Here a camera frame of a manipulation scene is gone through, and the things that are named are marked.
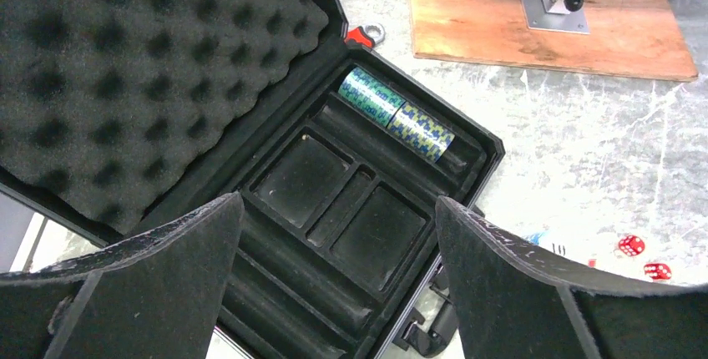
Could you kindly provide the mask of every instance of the red dice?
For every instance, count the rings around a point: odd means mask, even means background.
[[[644,274],[652,280],[670,280],[671,268],[664,263],[649,263],[644,266]]]
[[[627,256],[637,256],[646,248],[644,241],[637,235],[627,235],[619,240],[619,250]]]

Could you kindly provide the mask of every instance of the black carrying case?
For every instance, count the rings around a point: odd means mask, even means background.
[[[135,227],[90,220],[6,169],[3,192],[108,245],[239,191],[243,230],[220,329],[254,356],[379,356],[436,274],[437,197],[471,206],[503,145],[373,51],[347,45],[338,0],[312,1],[328,17],[317,47],[291,61]],[[339,96],[355,66],[451,129],[463,169],[425,160]]]

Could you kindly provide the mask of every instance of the wooden board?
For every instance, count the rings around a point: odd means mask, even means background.
[[[521,0],[411,0],[419,58],[692,81],[668,0],[586,0],[590,35],[532,30]]]

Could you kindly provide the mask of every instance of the white marble surface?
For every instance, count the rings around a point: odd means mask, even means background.
[[[648,250],[634,269],[605,268],[634,276],[660,261],[673,283],[691,285],[708,282],[708,0],[670,2],[701,72],[694,83],[418,59],[408,0],[341,0],[352,26],[386,29],[384,58],[503,140],[507,155],[478,202],[493,223],[519,235],[561,230],[596,250],[636,234]],[[459,343],[442,356],[461,357]],[[387,358],[397,357],[415,356],[393,347]]]
[[[42,237],[39,238],[37,250],[31,260],[29,270],[40,271],[48,265],[60,261],[73,259],[98,251],[99,248],[83,238],[67,230],[63,225],[54,221],[47,223]]]

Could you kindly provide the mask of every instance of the case lid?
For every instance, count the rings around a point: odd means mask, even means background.
[[[0,0],[0,13],[0,187],[111,242],[346,27],[337,0]]]
[[[467,358],[704,357],[708,286],[624,278],[442,198],[437,235]]]

